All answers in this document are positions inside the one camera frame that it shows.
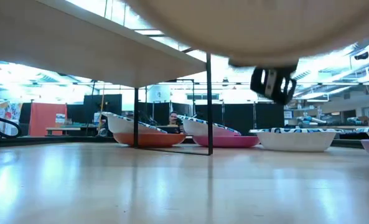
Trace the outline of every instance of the person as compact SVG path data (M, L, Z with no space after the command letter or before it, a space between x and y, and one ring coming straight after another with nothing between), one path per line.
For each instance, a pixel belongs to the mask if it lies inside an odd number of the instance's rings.
M169 127L179 127L178 130L177 130L177 133L183 133L184 132L183 123L177 117L177 112L176 111L170 112L168 126Z

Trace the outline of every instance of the orange bowl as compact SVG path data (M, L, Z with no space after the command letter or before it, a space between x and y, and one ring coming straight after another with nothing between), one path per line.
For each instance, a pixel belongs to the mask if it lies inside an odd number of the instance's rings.
M133 133L114 133L114 138L121 144L132 146ZM172 147L184 141L185 134L139 134L140 147Z

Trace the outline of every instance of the black cable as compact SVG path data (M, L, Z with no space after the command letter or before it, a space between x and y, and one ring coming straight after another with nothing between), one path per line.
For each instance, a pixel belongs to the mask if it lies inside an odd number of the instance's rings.
M0 131L0 136L1 137L4 137L4 138L17 138L17 137L21 136L22 131L21 131L21 127L18 124L14 123L12 121L9 121L8 119L3 119L3 118L0 118L0 121L2 121L4 123L7 123L7 124L11 124L14 127L16 127L17 130L18 130L18 133L16 135L13 135L13 136L8 135L8 134L4 134L3 132Z

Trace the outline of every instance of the shiny floor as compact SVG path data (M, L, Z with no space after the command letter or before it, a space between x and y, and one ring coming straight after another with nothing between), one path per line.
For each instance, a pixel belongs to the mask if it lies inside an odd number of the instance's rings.
M0 223L369 224L369 155L344 148L216 149L210 157L118 144L4 148Z

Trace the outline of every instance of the floor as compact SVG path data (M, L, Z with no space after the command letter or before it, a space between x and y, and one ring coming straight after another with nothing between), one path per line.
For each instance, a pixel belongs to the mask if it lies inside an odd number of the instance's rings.
M0 223L369 224L369 155L344 148L216 149L210 157L118 144L2 148Z

